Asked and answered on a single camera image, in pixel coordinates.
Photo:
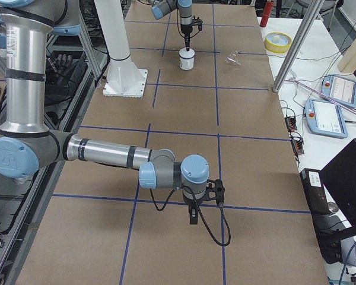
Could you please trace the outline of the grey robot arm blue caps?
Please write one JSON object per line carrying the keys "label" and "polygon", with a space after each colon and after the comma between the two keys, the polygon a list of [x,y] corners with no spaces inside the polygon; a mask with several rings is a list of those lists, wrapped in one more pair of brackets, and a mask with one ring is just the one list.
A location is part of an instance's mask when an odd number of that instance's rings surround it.
{"label": "grey robot arm blue caps", "polygon": [[177,10],[180,19],[180,28],[186,42],[190,40],[190,34],[193,32],[193,14],[192,1],[184,0],[165,0],[151,1],[151,12],[156,20]]}

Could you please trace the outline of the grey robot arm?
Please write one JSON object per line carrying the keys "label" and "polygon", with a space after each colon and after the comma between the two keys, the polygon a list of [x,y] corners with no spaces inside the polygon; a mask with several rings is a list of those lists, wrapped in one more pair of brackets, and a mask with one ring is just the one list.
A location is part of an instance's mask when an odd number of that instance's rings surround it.
{"label": "grey robot arm", "polygon": [[88,161],[137,170],[146,189],[181,190],[190,223],[203,219],[209,201],[209,164],[192,154],[177,161],[168,149],[96,141],[45,125],[46,44],[49,34],[81,31],[78,1],[0,1],[5,23],[7,117],[0,126],[0,174],[24,178],[58,161]]}

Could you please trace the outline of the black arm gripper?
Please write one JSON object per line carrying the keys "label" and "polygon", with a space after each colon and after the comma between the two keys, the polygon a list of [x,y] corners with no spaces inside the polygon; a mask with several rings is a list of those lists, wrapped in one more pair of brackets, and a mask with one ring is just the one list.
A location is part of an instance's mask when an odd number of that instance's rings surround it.
{"label": "black arm gripper", "polygon": [[183,200],[188,206],[189,223],[197,224],[197,213],[200,211],[201,199],[192,194],[183,193]]}

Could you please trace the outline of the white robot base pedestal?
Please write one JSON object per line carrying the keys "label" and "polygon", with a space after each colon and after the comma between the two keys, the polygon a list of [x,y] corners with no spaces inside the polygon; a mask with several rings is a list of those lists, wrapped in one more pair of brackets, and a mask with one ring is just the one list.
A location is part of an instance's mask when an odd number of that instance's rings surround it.
{"label": "white robot base pedestal", "polygon": [[137,68],[131,58],[120,1],[96,0],[94,3],[110,57],[103,94],[140,98],[148,71]]}

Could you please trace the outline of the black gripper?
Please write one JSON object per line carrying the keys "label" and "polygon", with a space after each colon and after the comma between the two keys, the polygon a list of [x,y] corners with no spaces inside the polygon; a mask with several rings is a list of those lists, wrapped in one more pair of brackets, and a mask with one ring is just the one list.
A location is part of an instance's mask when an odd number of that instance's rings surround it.
{"label": "black gripper", "polygon": [[192,32],[192,26],[190,24],[181,24],[180,28],[184,35],[186,51],[190,51],[190,34]]}

